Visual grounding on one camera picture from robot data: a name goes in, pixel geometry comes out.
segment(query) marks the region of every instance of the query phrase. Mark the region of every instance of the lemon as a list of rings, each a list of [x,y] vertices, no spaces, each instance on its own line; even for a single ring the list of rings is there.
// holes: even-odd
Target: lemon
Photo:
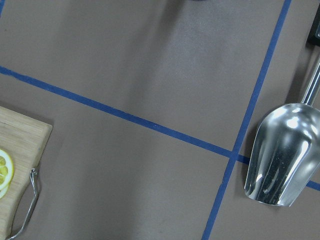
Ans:
[[[0,149],[0,191],[8,187],[14,175],[14,163],[11,157]]]
[[[9,184],[7,186],[4,187],[4,189],[0,190],[0,199],[6,195],[6,193],[8,192],[9,189]]]

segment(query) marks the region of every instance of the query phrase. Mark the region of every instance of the gray floor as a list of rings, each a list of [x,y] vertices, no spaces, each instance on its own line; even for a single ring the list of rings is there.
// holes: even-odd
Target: gray floor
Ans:
[[[0,105],[53,125],[23,239],[319,239],[320,191],[263,205],[245,197],[239,161],[206,228],[283,4],[6,0]],[[299,101],[318,5],[292,0],[241,155],[268,111]]]

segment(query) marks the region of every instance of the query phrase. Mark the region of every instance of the black object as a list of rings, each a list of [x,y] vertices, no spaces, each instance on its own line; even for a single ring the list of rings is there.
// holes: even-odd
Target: black object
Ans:
[[[316,11],[307,42],[320,47],[320,4]]]

